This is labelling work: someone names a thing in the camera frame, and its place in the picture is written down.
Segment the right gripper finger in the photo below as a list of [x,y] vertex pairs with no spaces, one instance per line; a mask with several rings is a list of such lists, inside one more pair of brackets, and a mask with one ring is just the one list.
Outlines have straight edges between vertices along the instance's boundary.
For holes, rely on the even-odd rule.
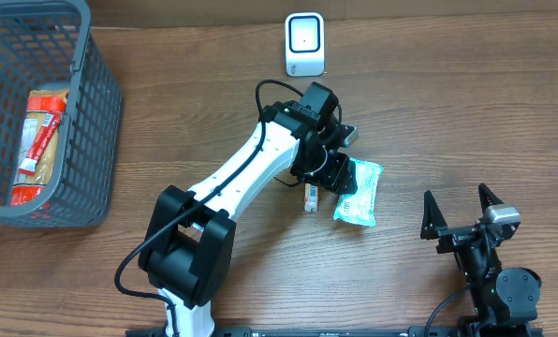
[[447,222],[441,213],[439,206],[430,190],[424,195],[424,211],[420,230],[420,237],[423,240],[438,239],[442,230],[448,228]]
[[485,183],[481,183],[477,189],[482,212],[486,212],[491,206],[503,204],[503,201]]

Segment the small orange white box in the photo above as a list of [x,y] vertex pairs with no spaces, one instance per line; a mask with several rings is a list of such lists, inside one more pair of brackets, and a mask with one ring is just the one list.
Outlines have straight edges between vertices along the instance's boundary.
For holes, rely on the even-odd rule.
[[304,192],[304,210],[316,212],[318,207],[318,187],[307,183]]

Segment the teal snack packet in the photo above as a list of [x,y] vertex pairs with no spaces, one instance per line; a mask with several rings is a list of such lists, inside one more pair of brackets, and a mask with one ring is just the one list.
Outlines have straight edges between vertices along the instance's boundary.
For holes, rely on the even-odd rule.
[[355,164],[357,191],[341,195],[333,219],[364,227],[374,227],[377,187],[384,168],[376,163],[351,158]]

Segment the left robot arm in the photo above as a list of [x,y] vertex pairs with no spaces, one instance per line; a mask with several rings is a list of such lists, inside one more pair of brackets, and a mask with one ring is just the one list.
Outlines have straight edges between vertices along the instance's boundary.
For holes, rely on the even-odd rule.
[[165,303],[167,322],[149,336],[214,333],[212,299],[228,273],[236,222],[278,173],[337,195],[358,189],[355,164],[342,152],[357,130],[343,125],[331,89],[312,82],[299,100],[258,112],[255,131],[221,168],[186,191],[167,187],[155,203],[138,265]]

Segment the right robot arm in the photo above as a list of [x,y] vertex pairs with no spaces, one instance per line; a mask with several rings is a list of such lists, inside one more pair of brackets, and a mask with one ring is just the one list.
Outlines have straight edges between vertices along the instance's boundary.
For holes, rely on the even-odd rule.
[[[430,314],[424,336],[541,336],[532,329],[542,281],[527,268],[503,268],[496,248],[511,239],[521,224],[519,211],[497,197],[484,183],[477,188],[482,215],[473,225],[449,227],[431,191],[424,193],[420,230],[423,240],[437,240],[436,252],[453,254],[465,286],[443,300]],[[453,327],[436,328],[437,315],[468,293],[473,315],[461,316]]]

